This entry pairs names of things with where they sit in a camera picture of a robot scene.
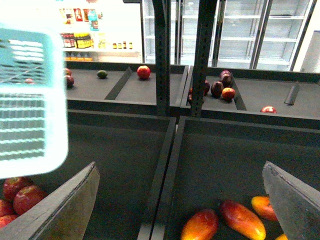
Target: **perforated metal upright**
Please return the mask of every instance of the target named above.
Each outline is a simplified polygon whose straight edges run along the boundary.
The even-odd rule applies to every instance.
[[[170,106],[170,1],[152,0],[154,8],[156,107],[159,116]]]
[[[200,0],[196,32],[195,59],[192,73],[191,116],[201,117],[212,32],[217,1]]]

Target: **produce bin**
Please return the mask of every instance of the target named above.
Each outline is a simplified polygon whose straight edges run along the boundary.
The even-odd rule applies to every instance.
[[[1,228],[0,239],[82,240],[95,205],[99,179],[97,165],[92,162],[32,209]]]
[[[68,108],[156,115],[156,65],[146,64],[151,75],[148,80],[140,80],[137,69],[144,64],[68,61],[66,66],[74,77],[74,87],[67,90]],[[106,79],[97,77],[99,70],[107,71]],[[171,65],[170,70],[170,112],[176,117],[189,66]]]
[[[251,199],[266,196],[266,161],[320,190],[320,130],[181,116],[152,240],[179,239],[191,216],[217,211],[221,200],[254,211]],[[266,240],[283,233],[278,222],[262,222]],[[221,220],[212,239],[247,240]]]
[[[68,123],[65,163],[32,179],[51,193],[96,162],[100,181],[84,240],[149,239],[176,119],[69,110]]]
[[[209,67],[207,80],[210,85],[219,80],[223,70],[234,75],[233,88],[236,96],[230,103],[214,99],[209,91],[201,109],[202,118],[240,121],[258,124],[283,125],[287,127],[318,129],[320,125],[320,74],[268,70],[226,69]],[[187,102],[188,88],[192,87],[193,67],[190,67],[181,101],[181,115],[190,116]],[[294,105],[285,103],[299,81]],[[264,106],[273,106],[277,113],[262,113]]]

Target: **lime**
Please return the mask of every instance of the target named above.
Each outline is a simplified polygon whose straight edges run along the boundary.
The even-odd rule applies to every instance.
[[[106,79],[107,76],[108,76],[108,73],[106,71],[104,71],[104,70],[100,70],[100,71],[98,71],[98,73],[96,75],[100,79]]]

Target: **glass refrigerator door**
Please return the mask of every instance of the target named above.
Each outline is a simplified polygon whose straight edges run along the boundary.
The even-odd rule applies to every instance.
[[[216,66],[249,69],[264,0],[226,0]]]
[[[198,28],[199,0],[182,2],[181,65],[194,65]]]
[[[176,43],[176,0],[171,0],[171,43],[170,63],[175,64],[175,43]],[[144,62],[147,64],[156,63],[155,44],[155,11],[152,0],[142,0],[142,18],[144,33]]]
[[[310,0],[273,0],[257,69],[290,71],[311,5]]]

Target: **red apple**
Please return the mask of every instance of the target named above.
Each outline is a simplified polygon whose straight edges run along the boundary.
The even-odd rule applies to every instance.
[[[33,185],[34,182],[26,176],[12,177],[5,180],[3,185],[4,199],[12,202],[16,194],[24,187]]]
[[[26,80],[24,80],[24,82],[26,84],[35,84],[35,81],[32,78],[27,78]]]
[[[11,202],[0,200],[0,218],[7,215],[14,215],[15,210]]]
[[[73,85],[74,85],[74,83],[75,83],[74,78],[73,78],[72,76],[70,76],[70,75],[65,75],[65,76],[64,76],[64,79],[65,79],[65,81],[66,81],[66,87],[67,87],[68,89],[72,88]]]
[[[136,71],[138,77],[142,80],[147,80],[150,77],[150,68],[148,66],[140,66]]]
[[[193,90],[194,90],[194,89],[193,89],[192,87],[190,87],[190,88],[189,88],[188,95],[192,95]]]
[[[0,217],[0,229],[2,229],[3,227],[7,226],[9,223],[11,223],[17,217],[19,217],[19,216],[16,215],[16,214]]]
[[[222,90],[222,98],[226,101],[231,101],[236,95],[236,91],[231,87],[226,87]]]
[[[204,95],[207,95],[209,90],[210,90],[210,83],[207,80],[205,80],[205,82],[204,82]]]
[[[273,106],[264,106],[261,110],[261,113],[269,113],[269,114],[276,114],[277,110]]]
[[[71,74],[72,74],[72,72],[71,72],[71,70],[70,70],[69,68],[65,68],[65,69],[64,69],[64,75],[69,75],[69,76],[71,76]]]
[[[42,201],[46,196],[47,193],[38,186],[26,186],[16,194],[13,201],[13,208],[18,215],[22,215]]]
[[[224,88],[231,88],[233,85],[234,75],[232,72],[229,72],[228,70],[224,70],[220,73],[220,80],[219,82],[222,82]]]

